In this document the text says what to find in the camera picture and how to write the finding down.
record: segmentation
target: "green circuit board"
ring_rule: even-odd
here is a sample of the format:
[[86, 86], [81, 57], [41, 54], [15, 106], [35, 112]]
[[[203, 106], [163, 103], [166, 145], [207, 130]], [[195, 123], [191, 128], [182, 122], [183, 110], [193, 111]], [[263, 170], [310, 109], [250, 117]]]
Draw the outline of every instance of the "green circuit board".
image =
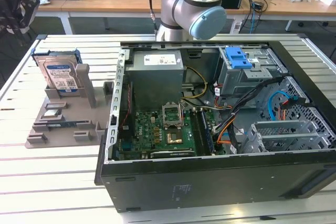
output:
[[[166, 110], [166, 121], [175, 121], [175, 111]], [[208, 126], [214, 125], [212, 111], [205, 111]], [[195, 140], [191, 125], [190, 112], [183, 111], [183, 126], [181, 128], [165, 128], [162, 111], [136, 112], [135, 137], [132, 141], [122, 141], [119, 145], [123, 159], [141, 159], [146, 153], [153, 151], [194, 151]]]

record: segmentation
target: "orange wire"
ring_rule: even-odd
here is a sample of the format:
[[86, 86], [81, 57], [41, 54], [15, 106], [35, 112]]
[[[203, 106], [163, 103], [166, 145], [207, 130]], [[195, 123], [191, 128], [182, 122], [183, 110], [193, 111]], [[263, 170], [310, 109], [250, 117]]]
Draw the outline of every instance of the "orange wire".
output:
[[[216, 97], [216, 99], [215, 99], [215, 107], [219, 108], [219, 109], [223, 109], [224, 108], [223, 106], [221, 107], [221, 106], [218, 105], [218, 103], [217, 103], [218, 99], [219, 99], [219, 97]], [[227, 105], [226, 107], [229, 108], [229, 109], [232, 109], [231, 105]]]
[[218, 144], [231, 144], [230, 141], [219, 141]]
[[224, 134], [224, 131], [226, 131], [226, 129], [229, 127], [230, 124], [232, 124], [232, 122], [236, 119], [236, 117], [232, 118], [232, 120], [230, 122], [228, 122], [228, 124], [222, 129], [222, 131], [220, 132], [218, 139], [217, 139], [217, 143], [219, 144], [221, 141], [221, 138]]

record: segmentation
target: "wooden desk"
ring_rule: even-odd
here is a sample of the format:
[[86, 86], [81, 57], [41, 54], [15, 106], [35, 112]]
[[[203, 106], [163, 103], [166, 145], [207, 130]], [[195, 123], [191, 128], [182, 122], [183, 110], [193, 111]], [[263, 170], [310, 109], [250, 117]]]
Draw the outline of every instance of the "wooden desk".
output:
[[40, 5], [38, 7], [39, 12], [60, 12], [62, 11], [62, 6], [66, 0], [51, 0], [48, 5]]
[[[336, 6], [327, 6], [321, 1], [294, 2], [289, 0], [266, 0], [267, 10], [260, 17], [271, 20], [336, 20]], [[242, 0], [243, 9], [249, 9], [248, 0]]]
[[[148, 0], [66, 0], [61, 5], [60, 10], [54, 10], [55, 13], [46, 12], [47, 6], [40, 7], [37, 16], [56, 16], [62, 21], [64, 30], [67, 35], [73, 34], [69, 17], [103, 17], [105, 26], [108, 27], [108, 17], [142, 17], [150, 18], [149, 1]], [[161, 0], [153, 0], [153, 9], [157, 17], [161, 14]], [[228, 18], [240, 22], [244, 19], [245, 15], [249, 12], [248, 9], [240, 8], [238, 10], [226, 10]], [[232, 24], [232, 32], [237, 33], [235, 30], [236, 21]]]
[[[270, 20], [315, 20], [336, 21], [336, 6], [326, 6], [320, 1], [292, 3], [289, 0], [266, 0], [268, 9], [260, 19]], [[153, 0], [153, 8], [160, 17], [161, 0]], [[242, 0], [238, 10], [228, 9], [229, 19], [233, 19], [231, 34], [238, 33], [243, 20], [249, 13], [248, 0]], [[59, 17], [66, 34], [73, 34], [69, 17], [102, 17], [108, 27], [108, 17], [149, 18], [148, 0], [53, 0], [51, 5], [41, 6], [37, 16]]]

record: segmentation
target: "black computer chassis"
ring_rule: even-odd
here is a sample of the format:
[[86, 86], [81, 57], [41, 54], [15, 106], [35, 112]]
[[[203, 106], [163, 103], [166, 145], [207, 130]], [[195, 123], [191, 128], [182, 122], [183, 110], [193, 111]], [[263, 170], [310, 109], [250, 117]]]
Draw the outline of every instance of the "black computer chassis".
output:
[[[282, 44], [253, 42], [269, 45], [335, 132], [335, 107]], [[335, 151], [103, 164], [105, 141], [95, 182], [105, 185], [118, 212], [308, 198], [336, 179]]]

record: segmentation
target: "robotic arm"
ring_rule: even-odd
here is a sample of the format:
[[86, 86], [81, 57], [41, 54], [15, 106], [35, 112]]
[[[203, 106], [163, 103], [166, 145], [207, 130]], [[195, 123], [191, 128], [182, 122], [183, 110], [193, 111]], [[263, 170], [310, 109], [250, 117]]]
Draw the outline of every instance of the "robotic arm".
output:
[[39, 0], [0, 0], [0, 26], [25, 41], [23, 34], [35, 18]]
[[225, 25], [222, 0], [161, 0], [157, 41], [208, 40]]

